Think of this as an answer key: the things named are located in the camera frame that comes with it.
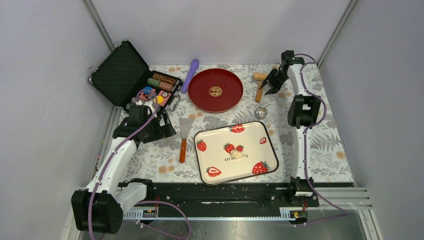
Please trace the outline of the small dough piece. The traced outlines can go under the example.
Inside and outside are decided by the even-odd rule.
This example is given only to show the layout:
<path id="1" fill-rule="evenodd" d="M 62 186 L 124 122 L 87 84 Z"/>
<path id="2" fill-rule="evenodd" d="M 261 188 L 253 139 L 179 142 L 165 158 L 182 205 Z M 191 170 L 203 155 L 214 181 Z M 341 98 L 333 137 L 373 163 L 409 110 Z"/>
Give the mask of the small dough piece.
<path id="1" fill-rule="evenodd" d="M 241 159 L 243 157 L 243 153 L 238 150 L 232 150 L 230 154 L 231 154 L 231 157 L 235 160 Z"/>

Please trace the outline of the wooden dough roller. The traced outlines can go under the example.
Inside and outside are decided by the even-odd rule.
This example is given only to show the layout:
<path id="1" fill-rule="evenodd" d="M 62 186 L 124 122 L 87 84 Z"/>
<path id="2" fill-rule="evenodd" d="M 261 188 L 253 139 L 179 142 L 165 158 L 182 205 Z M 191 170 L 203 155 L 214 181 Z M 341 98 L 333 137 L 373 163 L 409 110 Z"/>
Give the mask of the wooden dough roller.
<path id="1" fill-rule="evenodd" d="M 255 102 L 260 103 L 263 96 L 263 89 L 261 88 L 263 81 L 268 75 L 265 73 L 255 72 L 253 74 L 253 79 L 257 81 L 257 90 L 255 95 Z"/>

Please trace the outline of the strawberry pattern white tray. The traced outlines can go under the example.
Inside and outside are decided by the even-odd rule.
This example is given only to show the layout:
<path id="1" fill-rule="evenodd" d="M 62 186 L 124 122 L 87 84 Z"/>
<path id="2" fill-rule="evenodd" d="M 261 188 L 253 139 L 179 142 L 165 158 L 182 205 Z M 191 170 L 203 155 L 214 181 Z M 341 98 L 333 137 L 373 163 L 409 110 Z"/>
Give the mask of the strawberry pattern white tray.
<path id="1" fill-rule="evenodd" d="M 200 179 L 217 185 L 275 172 L 279 160 L 260 121 L 209 129 L 194 138 Z"/>

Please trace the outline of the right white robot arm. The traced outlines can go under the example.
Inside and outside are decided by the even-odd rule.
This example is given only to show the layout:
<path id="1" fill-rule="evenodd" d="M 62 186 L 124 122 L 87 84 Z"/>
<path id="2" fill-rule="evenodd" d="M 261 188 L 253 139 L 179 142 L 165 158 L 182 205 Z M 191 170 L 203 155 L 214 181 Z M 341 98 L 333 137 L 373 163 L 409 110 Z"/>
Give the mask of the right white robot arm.
<path id="1" fill-rule="evenodd" d="M 281 64 L 272 69 L 261 84 L 268 86 L 267 95 L 278 93 L 286 81 L 290 81 L 294 97 L 287 113 L 288 125 L 292 128 L 295 159 L 294 173 L 283 193 L 285 202 L 293 207 L 314 208 L 319 206 L 319 197 L 309 176 L 310 141 L 312 128 L 317 125 L 322 104 L 320 96 L 309 90 L 303 71 L 307 66 L 305 54 L 293 50 L 281 53 Z"/>

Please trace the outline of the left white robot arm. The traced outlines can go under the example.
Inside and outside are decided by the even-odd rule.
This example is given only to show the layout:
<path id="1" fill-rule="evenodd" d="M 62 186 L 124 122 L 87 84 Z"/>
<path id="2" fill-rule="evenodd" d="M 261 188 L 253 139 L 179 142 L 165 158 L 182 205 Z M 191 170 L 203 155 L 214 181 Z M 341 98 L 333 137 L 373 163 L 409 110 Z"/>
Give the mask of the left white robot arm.
<path id="1" fill-rule="evenodd" d="M 121 175 L 139 145 L 148 139 L 161 137 L 158 104 L 150 100 L 143 105 L 132 104 L 128 116 L 112 134 L 109 152 L 99 170 L 84 188 L 71 196 L 76 228 L 88 232 L 116 234 L 124 215 L 138 202 L 152 204 L 155 192 L 142 182 L 131 182 L 118 190 Z"/>

